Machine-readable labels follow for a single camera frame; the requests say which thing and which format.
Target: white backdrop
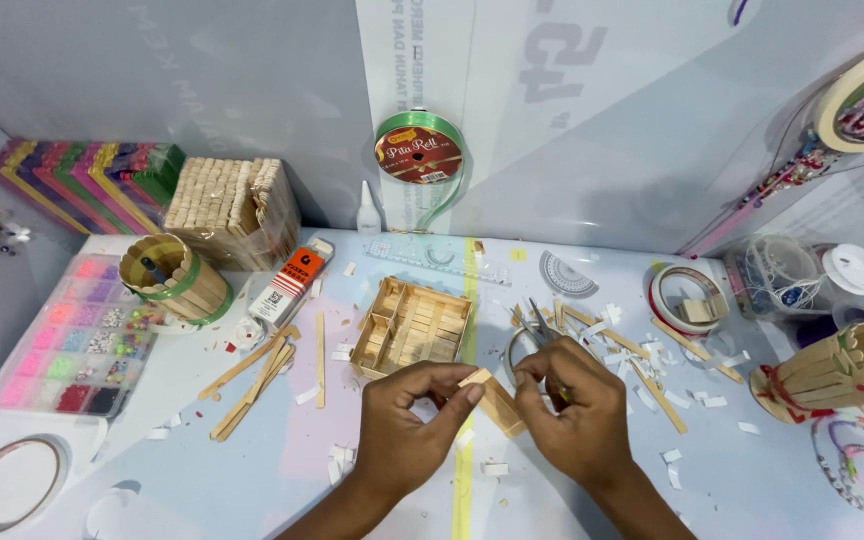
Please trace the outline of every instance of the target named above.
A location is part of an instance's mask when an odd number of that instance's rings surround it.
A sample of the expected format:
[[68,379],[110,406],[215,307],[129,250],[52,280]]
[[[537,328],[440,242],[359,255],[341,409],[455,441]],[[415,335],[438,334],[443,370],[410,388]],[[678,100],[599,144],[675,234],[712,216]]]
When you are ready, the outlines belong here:
[[737,4],[1,0],[0,127],[281,157],[306,224],[354,227],[367,180],[395,226],[423,194],[380,180],[375,127],[421,104],[470,156],[433,231],[673,253],[765,173],[788,107],[864,53],[864,2],[749,0],[733,27]]

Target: wooden tray with compartments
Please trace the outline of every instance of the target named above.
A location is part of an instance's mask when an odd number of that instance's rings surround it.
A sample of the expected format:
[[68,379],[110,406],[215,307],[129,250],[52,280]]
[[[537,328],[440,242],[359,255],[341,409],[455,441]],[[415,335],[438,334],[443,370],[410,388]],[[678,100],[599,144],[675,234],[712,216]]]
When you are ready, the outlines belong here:
[[416,362],[455,362],[472,306],[465,297],[383,278],[352,351],[352,370],[381,379]]

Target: white glue bottle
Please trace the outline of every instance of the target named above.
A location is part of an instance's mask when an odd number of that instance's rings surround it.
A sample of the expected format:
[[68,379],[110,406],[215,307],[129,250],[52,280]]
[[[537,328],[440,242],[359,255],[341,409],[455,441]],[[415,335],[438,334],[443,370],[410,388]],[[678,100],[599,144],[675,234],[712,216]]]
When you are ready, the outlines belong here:
[[362,202],[359,204],[359,213],[355,216],[355,225],[359,229],[359,235],[377,235],[382,231],[382,218],[372,202],[369,183],[364,179],[362,180]]

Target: table surface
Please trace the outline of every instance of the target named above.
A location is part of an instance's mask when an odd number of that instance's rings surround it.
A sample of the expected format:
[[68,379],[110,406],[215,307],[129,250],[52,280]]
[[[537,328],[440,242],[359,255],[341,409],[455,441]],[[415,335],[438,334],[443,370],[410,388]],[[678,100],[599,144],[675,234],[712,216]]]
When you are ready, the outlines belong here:
[[[696,402],[688,410],[677,407],[688,426],[687,433],[678,434],[666,415],[653,413],[636,396],[633,388],[642,382],[635,372],[626,376],[635,461],[698,537],[864,538],[864,512],[849,506],[826,481],[816,463],[809,426],[773,419],[752,398],[747,384],[683,362],[681,347],[650,323],[652,312],[643,296],[654,268],[681,264],[681,258],[484,239],[486,253],[479,264],[509,270],[511,286],[502,286],[368,257],[363,252],[369,240],[350,230],[306,228],[303,237],[333,242],[336,254],[325,269],[321,295],[308,300],[294,319],[303,335],[296,343],[294,367],[275,378],[225,442],[210,441],[208,434],[252,384],[261,362],[222,387],[221,400],[198,400],[197,395],[244,358],[242,351],[226,352],[225,342],[272,273],[225,274],[237,298],[229,313],[192,334],[161,335],[130,402],[114,422],[0,410],[0,447],[24,436],[53,434],[71,450],[69,474],[58,497],[0,537],[92,538],[95,529],[102,539],[275,537],[330,491],[332,445],[357,446],[360,391],[368,380],[328,355],[339,343],[358,338],[356,325],[375,299],[379,281],[394,275],[455,295],[471,292],[477,316],[474,334],[466,339],[474,338],[474,361],[514,392],[500,359],[513,331],[508,308],[516,303],[524,307],[531,296],[552,309],[557,297],[539,272],[540,256],[548,249],[601,286],[589,298],[566,299],[568,305],[598,313],[613,303],[623,311],[613,326],[620,335],[642,342],[651,334],[674,352],[681,363],[666,368],[668,374],[661,378],[665,388],[683,398],[692,390],[727,399],[728,405],[718,408]],[[467,251],[465,238],[397,238]],[[122,254],[135,239],[91,236],[82,252]],[[525,260],[511,260],[512,249],[524,249]],[[344,276],[349,262],[357,265],[355,273]],[[720,261],[686,263],[728,287]],[[745,321],[734,303],[731,308],[726,328],[752,358],[738,366],[739,372],[748,375],[759,364],[775,364],[791,354],[785,336],[773,325]],[[318,312],[325,316],[323,409],[316,408],[314,399],[303,405],[294,399],[315,386]],[[343,325],[346,319],[350,323]],[[426,407],[421,414],[431,414],[427,405],[417,407]],[[182,422],[168,438],[145,438],[179,411]],[[739,421],[757,425],[761,436],[741,431]],[[455,482],[462,480],[455,472],[453,449],[426,485],[405,497],[368,538],[618,538],[592,501],[539,454],[527,432],[508,440],[479,409],[472,422],[475,466],[471,485],[462,486],[471,493],[467,507],[459,504],[453,510]],[[661,457],[674,448],[682,454],[681,490],[669,484]],[[508,463],[510,473],[485,476],[478,463],[486,461]],[[108,504],[110,493],[122,493],[110,491],[115,486],[128,487],[129,496]],[[457,520],[464,523],[458,535],[453,534],[453,512],[463,518]]]

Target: bundle of craft sticks wrapped in plastic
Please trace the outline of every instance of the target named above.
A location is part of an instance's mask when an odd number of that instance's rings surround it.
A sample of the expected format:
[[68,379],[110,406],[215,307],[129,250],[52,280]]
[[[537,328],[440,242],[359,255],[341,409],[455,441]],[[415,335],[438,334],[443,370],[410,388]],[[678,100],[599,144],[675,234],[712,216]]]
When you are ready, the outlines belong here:
[[189,157],[163,229],[217,269],[268,271],[296,249],[299,227],[280,159]]

